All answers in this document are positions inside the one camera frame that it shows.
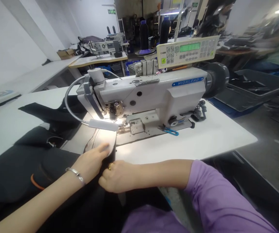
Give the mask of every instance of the orange strap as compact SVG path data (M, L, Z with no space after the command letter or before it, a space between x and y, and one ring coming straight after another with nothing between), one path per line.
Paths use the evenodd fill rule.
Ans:
M44 190L44 187L41 187L39 184L37 184L34 180L34 174L32 174L32 176L30 177L30 181L33 183L33 185L35 185L37 188Z

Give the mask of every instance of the sewing machine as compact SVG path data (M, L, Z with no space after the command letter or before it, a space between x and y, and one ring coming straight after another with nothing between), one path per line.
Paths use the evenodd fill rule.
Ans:
M118 40L122 45L126 41L126 37L123 32L116 33L115 26L113 26L113 34L111 34L109 27L107 26L108 35L106 36L106 40Z
M121 137L117 144L124 144L204 121L206 107L201 98L212 98L225 88L228 69L220 63L208 63L200 69L171 68L214 58L217 41L218 36L213 36L158 45L157 60L137 63L137 74L129 79L110 82L103 76L106 70L88 70L77 94L92 118L98 120L92 125L87 122L89 127L98 128L106 121L116 123L120 127L117 141Z
M118 40L111 40L111 41L104 41L104 42L92 42L88 43L88 48L90 51L97 57L101 57L101 52L109 53L111 56L121 57L122 52L120 51L120 41Z

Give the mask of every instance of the green lcd display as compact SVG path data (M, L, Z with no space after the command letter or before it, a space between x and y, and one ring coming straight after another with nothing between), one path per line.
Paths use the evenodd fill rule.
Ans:
M200 48L201 43L189 44L189 45L181 45L179 47L180 52L186 52L190 50L197 50Z

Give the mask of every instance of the worktable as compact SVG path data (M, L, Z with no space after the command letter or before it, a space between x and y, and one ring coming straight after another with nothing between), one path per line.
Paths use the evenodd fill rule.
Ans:
M234 57L240 56L240 60L238 63L234 66L232 69L233 71L238 71L241 70L246 63L253 57L255 56L257 51L249 49L249 50L232 50L232 51L224 51L224 50L216 50L216 54L224 55L224 59L221 63L223 63L225 66L230 65L230 61Z
M216 50L216 54L225 55L221 63L223 63L227 67L230 65L230 61L234 57L240 56L241 57L240 60L233 68L233 71L238 71L241 70L251 58L253 57L256 58L257 56L264 56L274 51L275 51L274 48L251 48L249 50L232 50L232 51Z
M19 92L21 95L40 91L46 87L55 76L66 71L68 66L80 57L82 57L82 55L74 56L66 60L53 61L46 65L39 66L17 77L15 80L0 85L0 91L10 89Z
M110 54L104 54L104 55L101 55L101 58L96 57L96 56L80 58L77 61L70 64L69 68L74 69L74 68L80 68L80 67L85 67L85 66L90 66L90 65L100 64L100 63L111 63L111 62L119 61L121 64L123 76L125 76L126 74L124 71L122 61L127 60L127 59L128 59L128 56L125 52L122 52L122 57L119 57L119 58L111 56Z
M70 95L76 94L77 88L78 86L74 86ZM0 111L0 155L25 133L43 123L42 120L18 108L34 102L50 108L58 108L66 90L67 87L26 94L5 106ZM205 159L257 141L256 137L213 105L207 102L206 107L207 119L196 123L194 129L180 130L178 137L164 134L117 147L116 159L135 164L169 159ZM82 153L93 133L94 129L81 125L63 150Z

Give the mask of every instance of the highlead logo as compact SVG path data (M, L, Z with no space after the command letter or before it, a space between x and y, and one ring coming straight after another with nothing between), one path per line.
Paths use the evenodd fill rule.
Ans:
M196 82L202 81L203 79L204 79L204 77L188 79L188 80L172 83L172 86L180 86L180 85L185 85L185 84L189 84L189 83L196 83Z

